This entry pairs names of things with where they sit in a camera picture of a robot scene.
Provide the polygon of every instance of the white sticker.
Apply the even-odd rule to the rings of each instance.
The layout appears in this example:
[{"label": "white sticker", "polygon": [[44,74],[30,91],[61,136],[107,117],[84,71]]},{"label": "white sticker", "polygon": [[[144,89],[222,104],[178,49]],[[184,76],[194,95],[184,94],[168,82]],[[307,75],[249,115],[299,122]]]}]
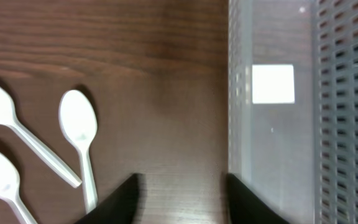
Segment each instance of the white sticker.
[{"label": "white sticker", "polygon": [[295,103],[293,65],[253,65],[254,104]]}]

